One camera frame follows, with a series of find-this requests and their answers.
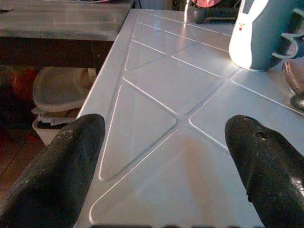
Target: pink object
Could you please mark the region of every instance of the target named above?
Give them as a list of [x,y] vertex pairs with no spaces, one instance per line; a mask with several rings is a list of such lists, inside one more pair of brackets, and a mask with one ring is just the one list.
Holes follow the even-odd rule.
[[218,4],[220,1],[221,0],[197,0],[196,5],[207,8]]

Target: black rubber object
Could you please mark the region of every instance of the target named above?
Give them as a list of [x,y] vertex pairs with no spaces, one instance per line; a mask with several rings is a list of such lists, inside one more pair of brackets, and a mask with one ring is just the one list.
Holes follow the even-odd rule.
[[89,190],[105,136],[98,114],[65,126],[0,203],[1,228],[72,228]]
[[304,157],[280,133],[244,115],[229,119],[226,143],[266,228],[304,227]]
[[218,7],[189,7],[188,16],[193,23],[203,23],[207,18],[232,18],[238,17],[239,8],[218,8]]

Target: white tiled countertop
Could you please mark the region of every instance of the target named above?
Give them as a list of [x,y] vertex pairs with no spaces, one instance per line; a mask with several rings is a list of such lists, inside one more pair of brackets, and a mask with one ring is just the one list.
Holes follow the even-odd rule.
[[262,223],[227,150],[237,114],[279,131],[304,153],[282,64],[235,66],[232,23],[184,24],[175,11],[130,11],[80,115],[105,118],[106,137],[76,228]]

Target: tile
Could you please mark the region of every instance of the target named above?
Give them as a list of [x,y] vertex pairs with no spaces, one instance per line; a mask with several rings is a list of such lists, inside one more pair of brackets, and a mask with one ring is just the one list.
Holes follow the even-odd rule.
[[176,119],[128,86],[119,92],[108,139],[104,142],[100,177],[108,180],[166,134]]
[[93,204],[91,216],[95,224],[262,225],[230,155],[190,129],[167,138]]
[[157,31],[159,31],[159,29],[136,23],[134,27],[133,37],[140,37]]
[[226,36],[219,33],[203,41],[203,44],[207,44],[215,48],[220,48],[225,51],[229,51],[229,43],[230,43],[230,36]]
[[226,146],[226,121],[238,114],[248,115],[280,132],[295,148],[304,148],[302,115],[230,83],[206,103],[190,121],[199,130]]
[[222,83],[220,78],[171,57],[123,78],[176,114],[190,112]]
[[154,32],[146,36],[134,38],[134,40],[165,54],[171,54],[195,44],[194,41],[164,31]]
[[228,52],[203,44],[191,46],[172,56],[219,77],[229,77],[239,69],[231,61]]
[[165,29],[165,31],[180,37],[185,37],[199,42],[202,42],[210,37],[214,37],[217,34],[217,32],[185,24],[180,24],[173,28]]
[[137,42],[131,42],[125,70],[132,70],[150,62],[159,60],[165,55]]
[[248,90],[293,108],[289,101],[294,93],[291,92],[283,79],[282,65],[283,63],[280,63],[267,72],[242,70],[237,72],[232,81]]
[[220,21],[220,20],[214,20],[214,21],[206,21],[202,24],[195,24],[195,23],[189,23],[192,26],[209,29],[211,31],[224,33],[226,35],[231,35],[235,21]]
[[180,22],[177,21],[160,18],[146,13],[139,13],[137,16],[137,22],[157,29],[167,29],[180,24]]
[[173,10],[166,10],[166,13],[164,13],[163,10],[149,10],[145,13],[155,15],[161,18],[175,20],[179,22],[184,22],[184,12],[183,11],[173,11]]

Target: gray wooden table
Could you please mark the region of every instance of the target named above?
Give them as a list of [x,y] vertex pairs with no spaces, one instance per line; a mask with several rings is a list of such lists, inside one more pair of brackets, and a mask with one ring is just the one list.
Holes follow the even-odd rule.
[[99,70],[133,2],[16,0],[0,13],[0,64]]

